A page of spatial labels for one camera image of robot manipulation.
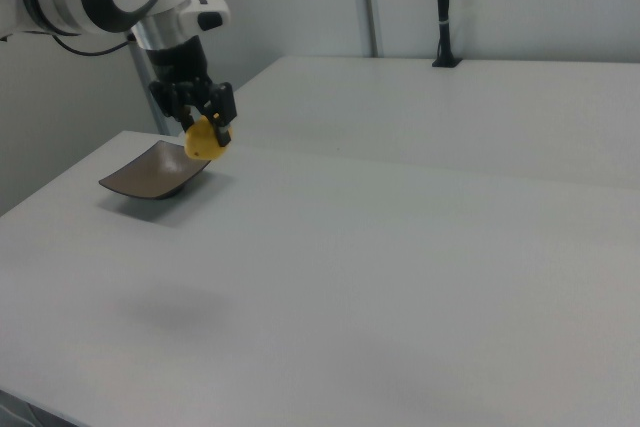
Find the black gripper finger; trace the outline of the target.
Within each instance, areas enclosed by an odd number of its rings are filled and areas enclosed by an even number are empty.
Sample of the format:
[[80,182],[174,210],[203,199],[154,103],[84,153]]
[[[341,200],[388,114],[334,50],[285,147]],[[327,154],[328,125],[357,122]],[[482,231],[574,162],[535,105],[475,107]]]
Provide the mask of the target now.
[[184,132],[194,124],[191,108],[187,106],[174,83],[152,81],[149,91],[157,106],[167,118],[171,117],[178,122]]
[[213,127],[219,145],[231,142],[231,124],[237,117],[233,88],[230,83],[211,84],[200,113]]

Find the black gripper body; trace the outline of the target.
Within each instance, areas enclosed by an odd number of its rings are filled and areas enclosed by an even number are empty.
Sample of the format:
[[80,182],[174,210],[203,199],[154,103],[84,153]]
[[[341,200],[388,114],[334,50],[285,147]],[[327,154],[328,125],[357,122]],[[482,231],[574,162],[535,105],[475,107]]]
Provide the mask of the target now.
[[152,93],[172,84],[210,92],[213,83],[208,75],[208,62],[199,36],[171,48],[147,50],[146,55],[155,73],[154,80],[149,83]]

